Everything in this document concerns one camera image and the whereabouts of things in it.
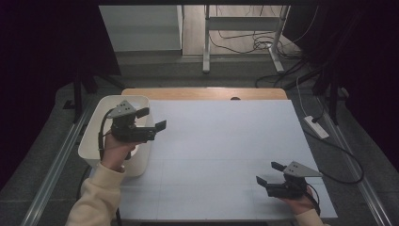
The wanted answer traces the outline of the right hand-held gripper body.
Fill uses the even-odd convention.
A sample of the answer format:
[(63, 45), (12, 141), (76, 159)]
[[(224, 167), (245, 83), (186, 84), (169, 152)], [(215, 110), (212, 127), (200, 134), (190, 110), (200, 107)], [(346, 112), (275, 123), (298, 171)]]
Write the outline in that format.
[(267, 184), (266, 191), (269, 197), (283, 199), (300, 198), (307, 191), (307, 177), (321, 177), (322, 173), (293, 161), (284, 166), (282, 184)]

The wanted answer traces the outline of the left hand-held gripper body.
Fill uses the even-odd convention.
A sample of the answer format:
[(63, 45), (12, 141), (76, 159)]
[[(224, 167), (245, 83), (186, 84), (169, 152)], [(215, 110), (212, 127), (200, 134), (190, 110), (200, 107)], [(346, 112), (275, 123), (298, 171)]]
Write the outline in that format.
[(107, 118), (112, 120), (111, 134), (116, 140), (128, 143), (154, 140), (157, 133), (154, 126), (136, 125), (137, 110), (124, 100), (107, 114)]

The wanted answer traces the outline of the white plastic bin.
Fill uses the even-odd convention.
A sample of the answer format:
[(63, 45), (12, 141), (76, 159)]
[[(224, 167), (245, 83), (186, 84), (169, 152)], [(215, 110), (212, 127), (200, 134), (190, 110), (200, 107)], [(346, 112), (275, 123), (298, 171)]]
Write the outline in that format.
[[(94, 169), (100, 162), (98, 135), (104, 115), (122, 101), (129, 102), (135, 109), (150, 106), (150, 100), (140, 95), (110, 95), (97, 104), (78, 148), (79, 156)], [(131, 158), (124, 161), (123, 166), (127, 176), (137, 177), (144, 173), (149, 162), (151, 145), (150, 141), (137, 145), (131, 152)]]

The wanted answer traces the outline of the person's right hand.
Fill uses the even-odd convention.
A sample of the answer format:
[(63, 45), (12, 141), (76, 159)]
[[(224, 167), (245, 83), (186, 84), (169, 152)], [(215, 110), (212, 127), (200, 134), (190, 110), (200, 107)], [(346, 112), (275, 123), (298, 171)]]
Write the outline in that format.
[(309, 196), (312, 196), (312, 192), (311, 189), (307, 187), (307, 192), (303, 194), (300, 198), (293, 200), (282, 199), (282, 201), (285, 202), (290, 207), (290, 209), (295, 215), (299, 215), (307, 211), (310, 211), (314, 208), (314, 205), (312, 201), (309, 199)]

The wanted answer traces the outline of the person's left hand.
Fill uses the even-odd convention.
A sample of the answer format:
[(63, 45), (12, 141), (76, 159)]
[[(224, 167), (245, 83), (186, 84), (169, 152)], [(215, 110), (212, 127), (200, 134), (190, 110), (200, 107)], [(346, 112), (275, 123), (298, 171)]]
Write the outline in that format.
[(132, 152), (139, 142), (121, 142), (116, 140), (111, 134), (107, 134), (104, 139), (104, 155), (101, 164), (113, 171), (123, 172), (123, 162), (126, 156)]

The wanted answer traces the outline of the white foam board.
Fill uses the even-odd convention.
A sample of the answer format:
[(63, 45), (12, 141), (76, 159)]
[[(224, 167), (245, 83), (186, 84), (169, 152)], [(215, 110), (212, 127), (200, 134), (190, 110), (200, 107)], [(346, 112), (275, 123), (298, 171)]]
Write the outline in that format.
[(120, 214), (137, 221), (265, 221), (291, 218), (256, 179), (283, 181), (272, 162), (317, 167), (293, 104), (282, 101), (156, 101), (167, 127), (148, 165), (121, 186)]

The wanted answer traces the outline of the white power strip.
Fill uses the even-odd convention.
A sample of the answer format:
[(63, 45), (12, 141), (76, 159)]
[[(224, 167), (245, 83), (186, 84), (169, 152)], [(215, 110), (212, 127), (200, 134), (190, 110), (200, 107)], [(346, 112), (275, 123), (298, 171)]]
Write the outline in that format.
[(305, 123), (312, 129), (312, 131), (321, 139), (328, 138), (329, 133), (318, 123), (313, 122), (313, 116), (304, 118)]

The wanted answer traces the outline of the black stand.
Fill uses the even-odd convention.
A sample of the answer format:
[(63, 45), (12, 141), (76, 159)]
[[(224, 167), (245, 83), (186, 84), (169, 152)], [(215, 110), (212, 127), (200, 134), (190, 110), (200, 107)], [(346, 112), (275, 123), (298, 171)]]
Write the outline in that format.
[(95, 76), (102, 78), (118, 89), (125, 89), (125, 85), (113, 78), (112, 75), (102, 73), (99, 70), (85, 69), (77, 71), (72, 82), (73, 99), (68, 100), (63, 106), (64, 109), (74, 110), (73, 123), (77, 123), (83, 115), (82, 89), (85, 89), (88, 93), (96, 93), (99, 88), (94, 79)]
[(330, 63), (324, 65), (312, 88), (312, 92), (315, 95), (322, 95), (329, 89), (327, 97), (328, 114), (335, 125), (339, 124), (337, 120), (338, 87), (338, 78), (333, 66)]

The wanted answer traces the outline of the white cabinet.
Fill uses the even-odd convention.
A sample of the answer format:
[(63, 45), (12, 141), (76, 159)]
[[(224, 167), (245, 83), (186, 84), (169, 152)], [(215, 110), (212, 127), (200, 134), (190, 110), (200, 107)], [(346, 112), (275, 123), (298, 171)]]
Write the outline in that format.
[(115, 52), (180, 51), (182, 6), (100, 6)]

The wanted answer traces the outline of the aluminium rail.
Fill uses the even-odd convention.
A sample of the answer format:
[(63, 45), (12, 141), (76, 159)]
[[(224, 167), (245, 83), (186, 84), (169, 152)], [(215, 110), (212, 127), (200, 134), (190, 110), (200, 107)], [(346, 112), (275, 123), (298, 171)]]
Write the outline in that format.
[(352, 117), (344, 104), (338, 104), (338, 119), (328, 115), (327, 105), (317, 99), (325, 108), (324, 122), (337, 145), (355, 158), (343, 155), (344, 162), (352, 176), (363, 180), (357, 188), (378, 226), (395, 226), (399, 219), (395, 212), (399, 207), (399, 174), (385, 154)]
[(24, 219), (20, 226), (37, 226), (43, 211), (51, 198), (51, 195), (56, 187), (56, 183), (60, 178), (65, 164), (71, 154), (74, 143), (79, 137), (81, 129), (88, 121), (92, 108), (95, 106), (95, 101), (92, 97), (88, 97), (83, 103), (83, 113), (81, 117), (75, 122), (69, 133), (67, 134), (64, 142), (58, 150), (56, 157), (49, 168), (43, 182), (40, 185), (35, 198), (31, 202)]

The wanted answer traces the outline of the white metal desk frame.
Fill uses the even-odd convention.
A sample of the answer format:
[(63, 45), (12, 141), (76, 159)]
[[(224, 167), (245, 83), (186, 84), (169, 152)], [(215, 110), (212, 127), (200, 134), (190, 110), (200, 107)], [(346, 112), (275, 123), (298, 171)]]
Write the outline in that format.
[(274, 32), (273, 42), (267, 45), (269, 55), (274, 63), (277, 73), (284, 69), (278, 57), (278, 44), (285, 25), (289, 6), (282, 6), (279, 16), (275, 17), (212, 17), (210, 6), (205, 5), (205, 35), (202, 59), (202, 71), (210, 71), (210, 32), (211, 31), (266, 31)]

